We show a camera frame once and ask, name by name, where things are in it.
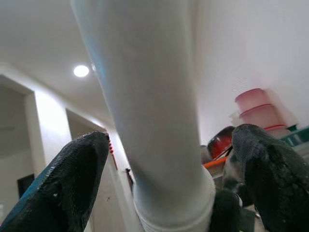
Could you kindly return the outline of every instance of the white pvc pipe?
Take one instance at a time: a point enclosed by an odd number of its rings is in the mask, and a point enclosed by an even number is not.
[[[200,164],[188,2],[72,1],[136,177],[147,232],[205,232],[214,202]]]

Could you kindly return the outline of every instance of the pink plastic container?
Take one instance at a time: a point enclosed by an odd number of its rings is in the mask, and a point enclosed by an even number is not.
[[[271,134],[275,138],[282,138],[291,133],[289,130],[285,128],[285,125],[276,125],[272,127],[267,127],[264,130],[266,130],[269,134]]]
[[[243,112],[239,117],[244,123],[255,124],[262,128],[282,124],[272,104],[257,106]]]
[[[271,104],[265,91],[260,88],[251,89],[238,95],[235,102],[238,104],[241,113],[259,105]]]

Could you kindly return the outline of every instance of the recessed ceiling light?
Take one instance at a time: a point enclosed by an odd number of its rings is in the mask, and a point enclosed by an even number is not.
[[[89,68],[85,65],[79,65],[75,67],[73,72],[77,77],[85,77],[89,74]]]

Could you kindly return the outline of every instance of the red bowl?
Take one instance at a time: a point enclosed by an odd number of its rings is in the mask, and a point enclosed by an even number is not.
[[[216,134],[208,143],[207,148],[213,159],[220,157],[232,146],[232,132],[235,127],[226,127]]]

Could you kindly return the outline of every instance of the green container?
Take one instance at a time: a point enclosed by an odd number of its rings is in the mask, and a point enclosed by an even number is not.
[[[289,131],[293,132],[293,131],[296,131],[297,130],[297,124],[295,125],[292,125],[290,127],[287,128]]]
[[[309,127],[293,131],[287,136],[281,138],[282,141],[285,141],[290,146],[297,146],[309,141]]]

